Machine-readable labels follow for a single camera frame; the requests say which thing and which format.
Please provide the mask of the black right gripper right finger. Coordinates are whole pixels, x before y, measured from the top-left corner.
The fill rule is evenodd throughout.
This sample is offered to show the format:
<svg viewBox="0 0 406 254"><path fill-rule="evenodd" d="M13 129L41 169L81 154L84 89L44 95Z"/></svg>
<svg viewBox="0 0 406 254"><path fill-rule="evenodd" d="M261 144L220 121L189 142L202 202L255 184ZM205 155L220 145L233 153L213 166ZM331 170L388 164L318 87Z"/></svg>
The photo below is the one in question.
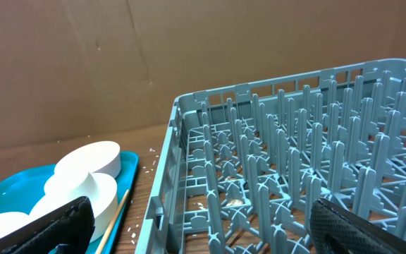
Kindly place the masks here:
<svg viewBox="0 0 406 254"><path fill-rule="evenodd" d="M406 240L325 198L313 202L309 234L317 253L406 253Z"/></svg>

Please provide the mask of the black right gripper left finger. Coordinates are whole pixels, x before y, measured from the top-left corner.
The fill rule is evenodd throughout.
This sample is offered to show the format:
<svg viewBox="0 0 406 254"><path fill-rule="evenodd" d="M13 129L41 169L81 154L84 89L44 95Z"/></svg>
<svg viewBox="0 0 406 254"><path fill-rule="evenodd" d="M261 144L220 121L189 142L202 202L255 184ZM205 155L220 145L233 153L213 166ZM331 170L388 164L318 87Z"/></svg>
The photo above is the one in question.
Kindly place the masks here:
<svg viewBox="0 0 406 254"><path fill-rule="evenodd" d="M0 253L85 253L94 222L90 199L80 196L0 238Z"/></svg>

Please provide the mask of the grey dishwasher rack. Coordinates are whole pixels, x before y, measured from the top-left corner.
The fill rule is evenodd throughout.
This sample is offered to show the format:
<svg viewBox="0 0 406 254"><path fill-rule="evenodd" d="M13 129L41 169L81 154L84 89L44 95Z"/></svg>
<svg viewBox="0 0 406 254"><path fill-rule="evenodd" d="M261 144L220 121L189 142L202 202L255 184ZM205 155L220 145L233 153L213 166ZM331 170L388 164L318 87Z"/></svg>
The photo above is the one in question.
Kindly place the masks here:
<svg viewBox="0 0 406 254"><path fill-rule="evenodd" d="M309 253L318 198L406 240L406 59L177 97L136 252Z"/></svg>

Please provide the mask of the white cup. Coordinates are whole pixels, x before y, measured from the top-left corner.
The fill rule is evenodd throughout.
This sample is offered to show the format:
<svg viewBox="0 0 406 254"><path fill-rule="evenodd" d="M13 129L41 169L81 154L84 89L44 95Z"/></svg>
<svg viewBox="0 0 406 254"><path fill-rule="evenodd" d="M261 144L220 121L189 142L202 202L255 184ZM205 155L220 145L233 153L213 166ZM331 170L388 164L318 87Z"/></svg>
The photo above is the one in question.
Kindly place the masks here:
<svg viewBox="0 0 406 254"><path fill-rule="evenodd" d="M57 173L44 184L46 196L74 200L80 196L94 198L98 194L97 182L88 171Z"/></svg>

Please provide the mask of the wooden chopstick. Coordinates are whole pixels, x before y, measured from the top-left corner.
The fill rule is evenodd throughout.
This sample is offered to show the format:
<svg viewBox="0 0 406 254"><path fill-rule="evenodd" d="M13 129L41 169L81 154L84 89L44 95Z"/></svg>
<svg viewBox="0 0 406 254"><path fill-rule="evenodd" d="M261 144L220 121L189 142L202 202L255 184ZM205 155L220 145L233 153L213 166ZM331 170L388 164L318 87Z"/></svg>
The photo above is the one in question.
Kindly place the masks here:
<svg viewBox="0 0 406 254"><path fill-rule="evenodd" d="M106 245L106 242L108 241L108 239L109 239L109 237L110 237L110 235L111 235L111 232L113 231L113 228L114 228L114 225L115 225L115 223L116 223L116 220L118 219L118 216L119 216L119 214L121 213L121 210L122 210L123 206L125 205L125 203L126 203L126 201L127 201L127 199L128 199L129 191L130 191L130 190L127 189L127 191L124 193L123 198L122 198L120 204L119 204L118 207L117 207L117 210L116 210L115 215L113 216L113 218L112 218L112 220L110 221L110 223L109 223L109 225L108 225L108 227L107 227L107 229L106 229L106 231L105 231L103 237L101 238L101 241L100 241L100 243L99 243L99 245L98 245L98 248L97 248L96 251L95 251L95 254L101 254L102 251L104 250L104 247L105 247L105 245Z"/></svg>

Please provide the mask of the pink white bowl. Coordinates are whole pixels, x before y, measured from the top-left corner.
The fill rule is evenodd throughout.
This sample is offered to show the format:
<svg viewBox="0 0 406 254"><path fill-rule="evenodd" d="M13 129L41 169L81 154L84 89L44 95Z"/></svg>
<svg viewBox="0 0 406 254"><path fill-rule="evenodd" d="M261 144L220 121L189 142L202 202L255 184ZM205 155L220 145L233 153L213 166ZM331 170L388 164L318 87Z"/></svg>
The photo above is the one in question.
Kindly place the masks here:
<svg viewBox="0 0 406 254"><path fill-rule="evenodd" d="M55 174L78 170L116 178L121 172L121 146L108 140L90 143L69 152L54 167Z"/></svg>

